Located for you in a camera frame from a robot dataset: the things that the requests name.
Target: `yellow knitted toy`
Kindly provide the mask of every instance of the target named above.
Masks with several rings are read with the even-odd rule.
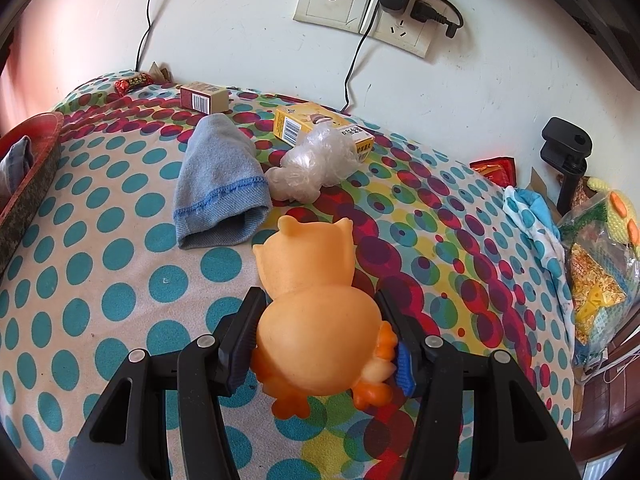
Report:
[[[640,235],[636,221],[636,209],[631,200],[620,190],[612,190],[610,185],[599,178],[591,177],[587,186],[594,191],[609,192],[607,199],[607,228],[609,236],[621,244],[632,244],[640,255]]]

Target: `wall outlet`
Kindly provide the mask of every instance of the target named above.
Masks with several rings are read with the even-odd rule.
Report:
[[[377,1],[378,0],[372,0],[371,5],[373,8],[375,8]],[[373,17],[376,21],[373,24],[370,36],[398,48],[402,48],[416,56],[425,57],[427,55],[429,45],[431,44],[431,40],[436,34],[438,28],[443,27],[444,33],[444,26],[441,26],[433,20],[426,23],[414,20],[411,17],[411,10],[414,8],[415,1],[416,0],[409,0],[409,5],[402,15],[389,14],[384,10],[378,9],[378,12]],[[430,4],[440,13],[444,13],[447,8],[447,6],[439,0],[422,1]],[[364,20],[362,27],[360,28],[361,34],[364,34],[368,24],[369,19]]]
[[[298,0],[293,19],[359,33],[370,0]]]

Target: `polka dot tablecloth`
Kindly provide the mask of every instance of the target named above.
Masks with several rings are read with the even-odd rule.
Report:
[[[108,74],[59,107],[63,152],[52,187],[0,283],[2,424],[40,479],[60,475],[98,395],[127,353],[183,348],[212,331],[259,284],[251,243],[182,251],[172,201],[186,143],[201,114],[174,86],[123,98]],[[287,147],[273,110],[291,98],[230,90],[229,116],[263,168]],[[374,151],[311,206],[275,203],[252,243],[279,216],[354,222],[354,286],[385,287],[425,331],[457,348],[510,351],[568,440],[572,372],[555,289],[530,240],[502,211],[502,193],[464,164],[375,124]],[[172,475],[184,478],[177,396],[167,395]],[[310,400],[307,420],[274,420],[252,373],[221,399],[245,479],[395,479],[418,403],[399,390],[367,413],[348,394]],[[472,396],[465,396],[457,476],[468,475]]]

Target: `silver screw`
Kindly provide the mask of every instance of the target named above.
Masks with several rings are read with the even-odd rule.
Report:
[[[502,363],[503,365],[505,365],[509,361],[511,361],[511,356],[509,355],[508,352],[505,352],[504,350],[498,350],[494,352],[494,359],[499,363]]]
[[[216,342],[216,338],[213,337],[211,334],[201,335],[198,338],[198,346],[200,348],[209,348],[215,342]]]
[[[138,348],[137,350],[132,350],[129,353],[129,361],[132,363],[139,363],[142,359],[145,358],[145,351]]]
[[[436,335],[428,335],[424,338],[424,343],[429,348],[440,348],[442,346],[442,339]]]

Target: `blue gripper pad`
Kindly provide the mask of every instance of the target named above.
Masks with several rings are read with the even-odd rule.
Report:
[[[398,370],[396,370],[396,384],[407,397],[411,397],[415,390],[414,375],[411,367],[411,354],[407,351],[404,343],[398,343],[398,358],[396,359]]]

